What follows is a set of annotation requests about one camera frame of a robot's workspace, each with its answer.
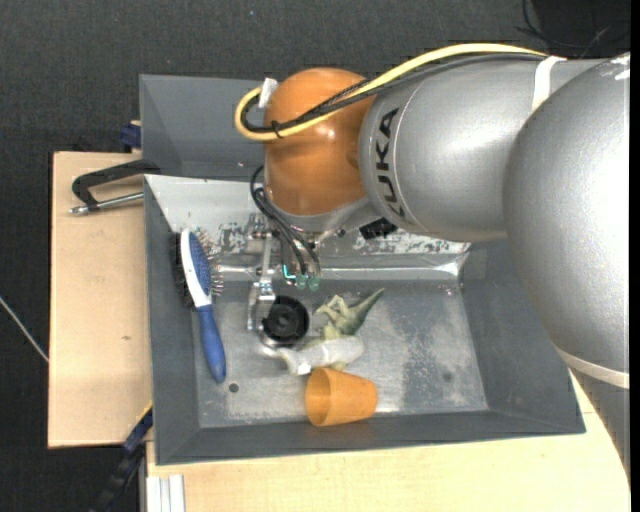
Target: metal bracket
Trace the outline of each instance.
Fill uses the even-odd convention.
[[[253,283],[251,290],[249,290],[249,313],[247,316],[247,329],[258,333],[262,332],[262,319],[267,317],[276,300],[272,283],[275,270],[270,267],[273,237],[270,231],[261,233],[261,236],[264,237],[262,263],[256,269],[256,272],[259,273],[259,279]]]

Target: gray floor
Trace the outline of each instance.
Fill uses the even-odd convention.
[[[139,115],[139,73],[282,79],[339,66],[373,75],[479,40],[613,55],[630,47],[630,3],[534,0],[545,42],[519,29],[520,0],[3,0],[0,294],[46,346],[48,154],[121,150],[120,127]],[[118,461],[115,448],[47,451],[46,394],[46,364],[0,310],[3,511],[86,510]],[[116,510],[135,510],[135,493]]]

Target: blue brush handle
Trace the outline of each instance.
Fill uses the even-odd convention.
[[[208,304],[197,308],[197,311],[200,318],[200,339],[202,340],[204,357],[209,365],[213,380],[220,384],[227,376],[227,362],[224,357],[220,333],[213,319],[213,307]]]

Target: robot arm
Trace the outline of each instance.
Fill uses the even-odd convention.
[[[442,50],[438,64],[426,59],[389,82],[341,75],[319,95],[290,77],[258,137],[265,200],[311,239],[362,208],[412,233],[508,239],[540,319],[600,403],[628,472],[630,55],[567,61],[489,46],[444,62]],[[330,111],[363,91],[375,100]],[[236,124],[256,137],[242,123],[245,107]]]

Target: wooden board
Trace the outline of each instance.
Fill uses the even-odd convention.
[[[85,216],[73,180],[140,158],[56,153],[51,213],[50,447],[121,443],[151,400],[144,219],[137,205]],[[141,178],[97,187],[98,199]]]

